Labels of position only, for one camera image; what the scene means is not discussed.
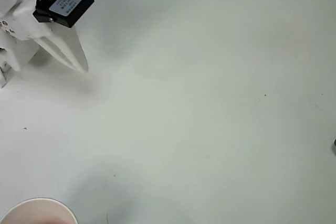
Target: white robotic arm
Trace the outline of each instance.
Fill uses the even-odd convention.
[[[55,19],[48,16],[45,23],[37,21],[33,16],[36,2],[0,0],[0,88],[6,84],[4,73],[10,67],[21,71],[40,46],[69,68],[88,71],[86,56],[75,28],[54,23]]]

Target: servo label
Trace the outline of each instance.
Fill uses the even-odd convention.
[[[56,0],[50,11],[68,17],[82,0]]]

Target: paper cup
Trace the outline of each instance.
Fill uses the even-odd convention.
[[[13,207],[0,224],[78,224],[71,210],[54,199],[30,199]]]

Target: black servo motor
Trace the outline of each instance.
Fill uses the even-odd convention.
[[[36,0],[33,16],[40,23],[56,22],[71,28],[95,0]]]

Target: cup rim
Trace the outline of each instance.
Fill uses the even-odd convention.
[[[52,198],[45,198],[45,197],[37,197],[37,198],[31,198],[31,199],[26,199],[20,203],[18,203],[17,205],[15,205],[14,207],[12,207],[10,210],[8,210],[0,219],[0,224],[3,222],[3,220],[6,218],[7,215],[9,215],[9,213],[11,213],[13,210],[15,210],[16,208],[22,206],[23,204],[26,204],[28,202],[31,202],[31,201],[38,201],[38,200],[47,200],[47,201],[52,201],[54,203],[57,203],[59,205],[61,205],[62,207],[64,207],[72,216],[72,218],[74,219],[75,221],[75,224],[78,224],[78,220],[75,216],[75,214],[71,211],[71,209],[65,205],[63,202],[59,201],[59,200],[56,200],[56,199],[52,199]]]

